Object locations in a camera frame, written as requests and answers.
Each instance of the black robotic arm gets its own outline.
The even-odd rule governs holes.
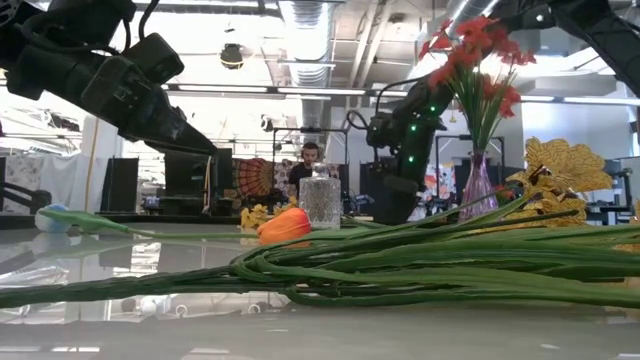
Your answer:
[[[10,5],[10,16],[0,17],[0,68],[10,93],[37,100],[49,91],[161,152],[215,154],[162,90],[183,71],[179,56],[158,34],[130,46],[131,0],[53,0],[46,12]],[[128,33],[121,53],[109,47],[120,22]]]
[[[591,45],[618,79],[640,94],[640,37],[615,14],[607,0],[503,0],[490,17],[499,20],[494,26],[502,26],[509,33],[560,27]],[[406,221],[415,208],[416,193],[426,190],[424,176],[434,134],[446,129],[439,117],[454,94],[446,85],[430,88],[429,76],[414,79],[416,84],[392,113],[376,109],[367,129],[370,146],[389,147],[394,155],[394,161],[382,169],[394,206],[384,219],[378,219],[386,223]]]

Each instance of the blue object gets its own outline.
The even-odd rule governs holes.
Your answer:
[[[68,211],[69,209],[67,209],[66,206],[61,205],[61,204],[51,204],[49,206],[45,206],[42,209],[45,210],[56,210],[56,211]],[[51,218],[48,218],[44,215],[42,215],[40,213],[40,210],[38,210],[38,212],[36,212],[36,216],[35,216],[35,221],[36,221],[36,227],[44,232],[44,233],[49,233],[49,234],[62,234],[62,233],[66,233],[69,228],[71,227],[71,224],[65,224],[65,223],[61,223],[59,221],[53,220]]]

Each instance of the tapestry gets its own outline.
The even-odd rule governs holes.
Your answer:
[[[456,192],[456,175],[453,163],[440,164],[440,189],[436,189],[438,182],[436,179],[436,167],[433,164],[427,166],[427,173],[424,176],[424,183],[427,186],[426,198],[428,201],[436,196],[440,199],[448,199]]]
[[[224,197],[232,199],[232,208],[239,210],[247,197],[268,196],[273,187],[287,194],[289,172],[296,164],[283,160],[273,166],[271,161],[262,158],[233,159],[233,188],[224,189]],[[340,165],[329,164],[329,173],[332,177],[339,178]]]

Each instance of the person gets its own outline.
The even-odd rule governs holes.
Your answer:
[[[320,147],[318,144],[308,142],[302,146],[302,162],[291,168],[289,172],[289,196],[299,197],[300,179],[313,175],[312,165],[318,161]]]

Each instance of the reflective table surface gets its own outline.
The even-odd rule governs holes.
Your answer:
[[[135,224],[164,233],[234,226]],[[216,267],[252,240],[0,231],[0,287]],[[270,293],[170,294],[0,310],[4,359],[637,359],[640,316],[549,303],[318,309]]]

